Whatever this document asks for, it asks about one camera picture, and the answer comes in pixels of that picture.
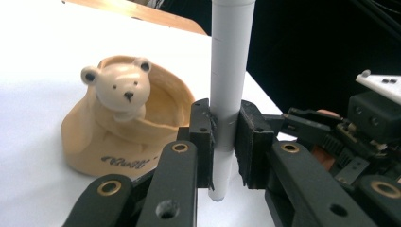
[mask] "bear head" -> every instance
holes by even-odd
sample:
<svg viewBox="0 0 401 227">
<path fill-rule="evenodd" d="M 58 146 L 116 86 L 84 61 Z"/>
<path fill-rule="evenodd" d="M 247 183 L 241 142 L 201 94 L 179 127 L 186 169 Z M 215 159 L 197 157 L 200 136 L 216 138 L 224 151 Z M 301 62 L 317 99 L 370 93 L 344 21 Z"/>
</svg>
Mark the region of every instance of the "bear head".
<svg viewBox="0 0 401 227">
<path fill-rule="evenodd" d="M 132 63 L 115 63 L 102 69 L 85 67 L 81 79 L 95 87 L 96 97 L 103 106 L 116 112 L 115 120 L 128 121 L 145 117 L 150 69 L 148 59 L 137 58 Z"/>
</svg>

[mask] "bear nose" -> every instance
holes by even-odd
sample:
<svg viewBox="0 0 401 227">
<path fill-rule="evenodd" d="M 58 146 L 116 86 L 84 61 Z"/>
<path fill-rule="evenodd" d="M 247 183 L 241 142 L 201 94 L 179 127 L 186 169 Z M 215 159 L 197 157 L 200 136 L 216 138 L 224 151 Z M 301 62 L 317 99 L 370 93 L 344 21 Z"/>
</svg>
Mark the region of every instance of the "bear nose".
<svg viewBox="0 0 401 227">
<path fill-rule="evenodd" d="M 126 92 L 126 93 L 124 93 L 124 97 L 126 97 L 127 100 L 129 102 L 131 102 L 131 98 L 133 97 L 133 93 L 132 92 Z"/>
</svg>

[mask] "white tube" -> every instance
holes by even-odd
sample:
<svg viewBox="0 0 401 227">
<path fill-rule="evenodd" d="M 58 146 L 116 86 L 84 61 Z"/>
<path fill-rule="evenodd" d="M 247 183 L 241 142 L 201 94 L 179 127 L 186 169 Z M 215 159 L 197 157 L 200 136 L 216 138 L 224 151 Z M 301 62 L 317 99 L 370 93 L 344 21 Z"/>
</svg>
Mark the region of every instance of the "white tube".
<svg viewBox="0 0 401 227">
<path fill-rule="evenodd" d="M 236 121 L 251 37 L 254 0 L 213 0 L 210 111 L 216 119 L 213 184 L 209 197 L 227 192 L 234 152 Z"/>
</svg>

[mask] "table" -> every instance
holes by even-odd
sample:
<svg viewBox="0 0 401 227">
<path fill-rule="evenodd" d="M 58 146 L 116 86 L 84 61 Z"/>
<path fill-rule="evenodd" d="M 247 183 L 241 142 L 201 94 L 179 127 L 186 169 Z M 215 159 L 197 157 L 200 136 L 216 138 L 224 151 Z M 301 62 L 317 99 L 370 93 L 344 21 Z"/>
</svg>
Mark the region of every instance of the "table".
<svg viewBox="0 0 401 227">
<path fill-rule="evenodd" d="M 112 11 L 121 15 L 138 18 L 162 26 L 171 26 L 205 35 L 206 33 L 193 20 L 158 9 L 149 8 L 128 0 L 66 0 L 83 6 Z"/>
<path fill-rule="evenodd" d="M 146 56 L 177 75 L 195 99 L 209 97 L 208 36 L 54 0 L 0 3 L 0 222 L 62 226 L 95 178 L 64 162 L 61 122 L 83 97 L 80 70 L 108 56 Z M 243 99 L 280 110 L 247 74 Z M 233 161 L 230 190 L 198 196 L 198 226 L 272 226 L 264 191 L 242 186 Z"/>
</svg>

